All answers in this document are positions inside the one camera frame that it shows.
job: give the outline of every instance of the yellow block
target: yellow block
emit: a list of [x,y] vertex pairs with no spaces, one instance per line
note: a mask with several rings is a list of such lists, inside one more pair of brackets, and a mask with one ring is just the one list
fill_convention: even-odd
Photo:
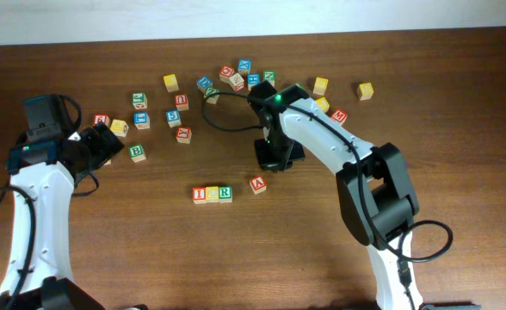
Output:
[[318,105],[318,107],[324,112],[328,112],[328,110],[330,109],[330,104],[328,103],[328,101],[325,99],[325,97],[322,97],[320,99],[318,99],[316,101],[316,104]]
[[219,202],[219,186],[210,186],[206,188],[207,202]]
[[356,90],[356,95],[360,98],[360,100],[367,100],[373,95],[373,86],[371,83],[364,83],[358,86],[358,90]]

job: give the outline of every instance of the wood grain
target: wood grain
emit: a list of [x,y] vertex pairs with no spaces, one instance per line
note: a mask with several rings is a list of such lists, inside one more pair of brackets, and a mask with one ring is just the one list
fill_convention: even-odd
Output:
[[[342,223],[334,177],[309,153],[285,173],[257,168],[258,131],[222,133],[200,115],[195,81],[252,59],[275,70],[282,88],[330,80],[326,98],[349,114],[345,127],[375,145],[391,141],[408,162],[421,203],[417,219],[447,222],[452,250],[416,266],[426,301],[474,301],[506,309],[506,28],[324,34],[217,40],[150,40],[0,47],[0,185],[3,163],[26,128],[21,102],[42,93],[72,96],[93,114],[122,118],[147,160],[121,152],[98,171],[100,189],[74,199],[71,265],[76,283],[107,309],[144,302],[160,308],[307,308],[373,301],[366,250]],[[162,76],[188,93],[176,142]],[[359,102],[355,86],[375,94]],[[132,126],[130,94],[145,91],[151,129]],[[213,117],[253,124],[244,102],[219,99]],[[268,190],[253,195],[248,179]],[[194,205],[191,189],[228,184],[234,202]],[[87,189],[91,183],[80,184]],[[12,199],[0,208],[0,283],[9,258]],[[421,229],[414,254],[443,233]]]

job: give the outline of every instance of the alphabet block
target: alphabet block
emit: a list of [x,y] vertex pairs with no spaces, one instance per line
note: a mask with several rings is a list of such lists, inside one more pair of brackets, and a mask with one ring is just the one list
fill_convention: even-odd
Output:
[[190,144],[192,139],[192,129],[179,126],[176,128],[176,140],[180,143]]
[[240,59],[238,60],[238,73],[241,75],[248,75],[251,72],[251,60]]
[[198,80],[198,88],[202,93],[205,94],[205,91],[209,88],[213,87],[213,81],[209,77],[202,77]]
[[176,95],[175,106],[178,111],[186,111],[190,109],[188,105],[188,96],[186,96],[186,94]]
[[234,68],[232,68],[228,65],[225,65],[222,67],[222,70],[219,73],[219,78],[221,81],[223,81],[225,83],[229,83],[230,77],[233,75],[234,75]]
[[129,147],[129,155],[131,155],[131,159],[135,163],[138,163],[139,161],[146,159],[146,154],[144,154],[144,148],[142,148],[141,145]]
[[135,109],[147,109],[148,98],[145,93],[133,93],[133,106]]
[[150,128],[150,116],[146,112],[140,112],[134,114],[134,126],[138,129],[149,129]]
[[112,126],[109,129],[118,137],[126,137],[129,131],[129,126],[125,121],[114,120],[112,121]]
[[219,202],[219,186],[206,187],[207,202]]
[[167,91],[177,91],[178,90],[178,82],[176,81],[176,75],[170,74],[164,76],[165,87],[167,87]]
[[178,114],[177,110],[168,111],[165,113],[167,116],[167,122],[169,123],[169,127],[181,126],[181,116]]
[[230,77],[230,86],[234,91],[240,91],[244,88],[244,79],[239,73],[234,74]]
[[264,179],[262,177],[254,177],[250,179],[250,186],[251,189],[253,189],[253,193],[255,193],[255,195],[267,190],[267,183],[264,182]]

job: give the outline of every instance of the block with letter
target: block with letter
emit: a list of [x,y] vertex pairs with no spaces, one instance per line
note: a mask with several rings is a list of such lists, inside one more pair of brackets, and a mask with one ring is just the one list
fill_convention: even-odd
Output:
[[205,188],[207,202],[219,202],[219,186]]
[[240,91],[244,88],[244,78],[239,73],[234,74],[230,77],[230,86],[234,91]]
[[103,122],[108,128],[109,124],[111,124],[111,120],[107,115],[95,115],[95,122],[92,125],[96,125],[99,122]]
[[207,203],[206,188],[192,189],[192,202],[195,204]]
[[247,90],[251,91],[251,89],[258,85],[261,82],[260,74],[250,74],[247,76]]
[[129,132],[129,126],[122,120],[112,121],[112,126],[109,129],[118,137],[126,137]]
[[180,143],[190,144],[190,140],[192,139],[192,129],[189,127],[179,126],[176,129],[176,140]]
[[332,115],[331,119],[335,121],[339,126],[342,126],[342,124],[347,120],[347,115],[345,112],[341,111],[340,109],[337,109]]
[[220,203],[232,202],[232,187],[230,186],[219,187],[219,202]]
[[177,110],[168,111],[165,113],[167,116],[167,122],[169,123],[169,127],[181,126],[181,116],[178,114]]
[[144,148],[141,145],[129,147],[129,155],[131,155],[131,159],[135,163],[138,163],[139,161],[146,159],[146,154],[144,154]]
[[234,68],[232,68],[228,65],[225,65],[222,67],[222,70],[220,70],[219,78],[221,81],[223,81],[225,83],[229,83],[230,77],[233,75],[234,75]]
[[175,106],[178,111],[186,111],[190,109],[188,105],[188,96],[186,96],[186,94],[176,95]]
[[[205,98],[213,93],[216,93],[216,92],[219,92],[219,90],[209,87],[205,91],[205,95],[203,96],[203,98]],[[219,100],[219,95],[210,96],[207,98],[207,102],[212,103],[212,104],[217,104],[217,100]]]
[[167,91],[177,91],[178,90],[178,82],[176,81],[176,75],[170,74],[164,76],[165,87],[167,87]]
[[133,106],[135,109],[147,109],[148,98],[145,93],[133,93]]
[[272,85],[272,87],[275,87],[275,85],[276,85],[276,72],[274,72],[274,71],[265,71],[262,74],[262,80],[263,81],[268,81]]
[[373,96],[373,86],[371,83],[364,83],[358,85],[358,90],[356,90],[356,95],[360,100],[367,100]]
[[245,76],[251,72],[251,60],[240,59],[238,60],[238,73]]
[[324,113],[328,112],[330,109],[330,103],[325,99],[325,97],[322,97],[316,101],[316,104],[322,110]]
[[213,87],[213,81],[209,77],[202,77],[198,80],[198,88],[202,93],[205,94],[205,91],[209,88]]
[[323,96],[325,94],[325,90],[328,88],[328,79],[316,77],[316,82],[314,82],[314,90],[312,91],[316,95]]
[[150,116],[146,112],[139,112],[134,114],[134,126],[138,129],[150,128]]
[[255,195],[267,190],[267,183],[264,182],[264,179],[262,177],[254,177],[250,179],[250,186],[251,189],[253,189],[253,193],[255,193]]

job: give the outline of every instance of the black cable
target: black cable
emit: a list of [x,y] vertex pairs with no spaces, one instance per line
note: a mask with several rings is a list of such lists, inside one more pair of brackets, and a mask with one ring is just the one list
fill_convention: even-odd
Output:
[[450,229],[450,227],[448,225],[446,225],[440,221],[437,221],[437,220],[422,220],[417,223],[414,223],[412,226],[410,226],[408,229],[406,229],[403,232],[403,235],[401,236],[402,243],[404,242],[405,235],[410,233],[416,227],[419,227],[422,225],[428,225],[428,224],[437,225],[437,226],[444,228],[447,232],[447,243],[439,251],[437,251],[434,254],[429,255],[427,257],[406,257],[400,251],[393,249],[391,247],[391,245],[389,245],[389,243],[386,241],[386,238],[381,235],[380,231],[377,229],[377,227],[373,223],[372,217],[370,216],[370,214],[367,210],[366,197],[364,196],[364,187],[363,187],[363,180],[362,180],[363,173],[362,173],[361,159],[360,159],[360,156],[358,155],[358,152],[356,151],[356,148],[353,146],[353,144],[350,141],[348,141],[345,137],[343,137],[337,130],[335,130],[332,126],[330,126],[326,122],[320,120],[315,114],[308,112],[306,110],[303,110],[302,108],[294,107],[292,105],[281,106],[281,105],[277,105],[277,104],[274,104],[271,102],[267,102],[266,100],[263,100],[260,98],[247,96],[245,94],[233,93],[230,91],[218,91],[218,92],[214,92],[208,96],[205,96],[203,104],[205,105],[205,102],[209,97],[217,96],[217,95],[238,96],[238,97],[242,97],[243,99],[246,99],[250,102],[258,103],[262,106],[268,106],[268,107],[272,107],[274,109],[279,109],[279,110],[292,109],[297,112],[300,112],[303,115],[308,116],[310,119],[317,121],[320,125],[322,125],[326,129],[328,129],[331,133],[335,134],[335,136],[337,136],[349,148],[349,150],[355,156],[356,173],[358,174],[358,194],[360,197],[361,208],[362,208],[362,212],[364,213],[364,216],[366,218],[366,222],[370,226],[370,229],[372,230],[374,237],[387,250],[389,250],[389,252],[394,254],[398,259],[404,260],[406,262],[412,262],[412,263],[426,263],[426,262],[429,262],[431,260],[434,260],[434,259],[440,257],[442,254],[446,253],[450,249],[450,247],[452,246],[452,242],[454,241],[454,235],[452,233],[452,229]]
[[26,252],[26,257],[23,262],[23,268],[22,272],[20,274],[20,279],[18,280],[18,283],[16,284],[14,288],[14,293],[12,294],[12,297],[9,300],[9,303],[6,305],[5,310],[10,310],[15,304],[16,299],[18,298],[18,295],[22,291],[23,284],[26,281],[26,278],[28,277],[29,273],[29,265],[31,264],[31,257],[33,256],[33,248],[35,243],[35,228],[36,228],[36,219],[35,219],[35,208],[33,204],[33,198],[31,198],[28,193],[26,193],[23,189],[12,186],[12,185],[5,185],[0,188],[0,193],[6,193],[7,191],[15,191],[16,193],[22,195],[23,199],[26,201],[26,204],[29,206],[29,241],[28,241],[28,250]]

